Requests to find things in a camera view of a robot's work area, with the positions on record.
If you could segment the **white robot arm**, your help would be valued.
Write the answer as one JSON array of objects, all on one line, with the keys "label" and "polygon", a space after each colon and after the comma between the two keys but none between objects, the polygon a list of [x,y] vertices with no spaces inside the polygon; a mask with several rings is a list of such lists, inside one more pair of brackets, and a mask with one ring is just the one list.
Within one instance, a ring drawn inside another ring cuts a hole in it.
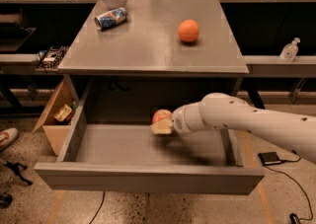
[{"label": "white robot arm", "polygon": [[316,163],[316,117],[262,110],[244,100],[211,93],[151,124],[153,134],[189,134],[211,129],[242,130]]}]

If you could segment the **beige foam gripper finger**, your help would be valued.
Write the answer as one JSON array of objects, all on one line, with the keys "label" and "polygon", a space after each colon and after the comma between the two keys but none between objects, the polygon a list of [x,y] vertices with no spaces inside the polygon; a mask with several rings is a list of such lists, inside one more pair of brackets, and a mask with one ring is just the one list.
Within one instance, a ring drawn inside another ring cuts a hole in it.
[{"label": "beige foam gripper finger", "polygon": [[154,134],[171,134],[173,131],[173,124],[170,119],[162,119],[151,125],[151,130]]}]

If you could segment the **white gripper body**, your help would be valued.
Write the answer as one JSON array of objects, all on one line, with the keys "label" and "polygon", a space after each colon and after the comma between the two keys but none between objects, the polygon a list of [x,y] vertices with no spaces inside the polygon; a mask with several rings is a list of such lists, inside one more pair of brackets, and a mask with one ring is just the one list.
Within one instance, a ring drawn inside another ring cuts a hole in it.
[{"label": "white gripper body", "polygon": [[199,103],[181,106],[172,112],[174,129],[180,134],[201,131],[205,124],[199,112]]}]

